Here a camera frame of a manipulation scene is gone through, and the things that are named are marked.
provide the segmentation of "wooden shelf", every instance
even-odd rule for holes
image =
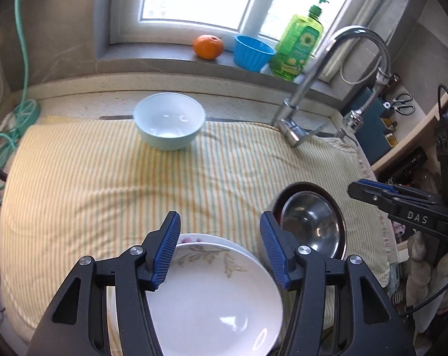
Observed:
[[[444,108],[447,103],[448,95],[445,93],[441,97],[441,107]],[[438,122],[438,118],[438,103],[436,103],[425,118],[398,145],[371,166],[372,171],[375,174],[380,173],[417,146],[421,145],[424,148],[432,146],[434,143],[433,128]]]

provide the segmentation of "yellow striped tablecloth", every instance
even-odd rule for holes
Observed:
[[[22,139],[2,206],[0,271],[6,313],[30,340],[56,290],[83,255],[115,257],[176,210],[183,233],[230,239],[261,258],[259,218],[287,185],[326,189],[346,221],[347,254],[362,256],[388,282],[387,219],[346,193],[366,177],[356,151],[336,139],[289,148],[276,129],[206,122],[185,150],[163,152],[140,139],[131,120],[46,117]],[[284,294],[286,320],[291,295]],[[334,296],[327,295],[325,327]],[[118,333],[111,350],[120,355]]]

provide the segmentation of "screw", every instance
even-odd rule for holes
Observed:
[[[311,253],[311,248],[307,247],[307,246],[300,246],[298,247],[298,253],[300,254],[309,254]]]
[[[356,256],[356,255],[351,256],[351,257],[349,258],[349,261],[351,261],[354,265],[360,265],[360,264],[362,264],[362,258],[360,258],[359,256]]]
[[[83,256],[79,260],[79,265],[89,265],[92,262],[91,256]]]
[[[130,248],[130,254],[132,256],[138,256],[139,254],[143,253],[143,248],[141,246],[134,246]]]

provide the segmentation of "dish soap bottle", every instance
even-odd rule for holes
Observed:
[[[275,75],[287,80],[293,80],[303,69],[304,63],[321,38],[323,26],[318,21],[321,14],[321,3],[327,0],[319,0],[318,5],[313,5],[309,15],[294,15],[286,27],[281,40],[275,47],[277,53],[270,60],[269,66]]]

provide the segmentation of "window frame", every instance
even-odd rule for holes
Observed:
[[[158,42],[191,45],[200,34],[213,34],[220,37],[227,51],[234,50],[234,36],[244,34],[258,38],[275,47],[277,40],[259,34],[268,9],[273,0],[249,0],[237,30],[204,23],[181,22],[173,20],[143,20],[144,0],[111,0],[110,43]],[[338,29],[351,25],[363,9],[366,0],[346,0],[337,14],[325,37],[329,38]]]

